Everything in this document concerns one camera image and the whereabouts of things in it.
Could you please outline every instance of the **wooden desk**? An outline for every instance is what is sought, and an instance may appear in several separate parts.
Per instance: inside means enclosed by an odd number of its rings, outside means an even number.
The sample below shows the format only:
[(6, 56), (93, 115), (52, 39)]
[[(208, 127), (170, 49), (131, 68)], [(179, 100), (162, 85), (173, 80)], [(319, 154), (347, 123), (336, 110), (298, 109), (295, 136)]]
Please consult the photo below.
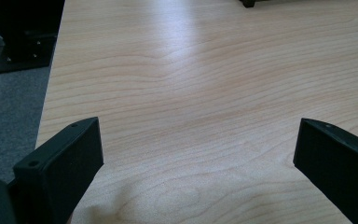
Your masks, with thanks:
[(358, 1), (67, 0), (38, 145), (94, 116), (74, 223), (349, 223), (292, 159), (302, 117), (358, 135)]

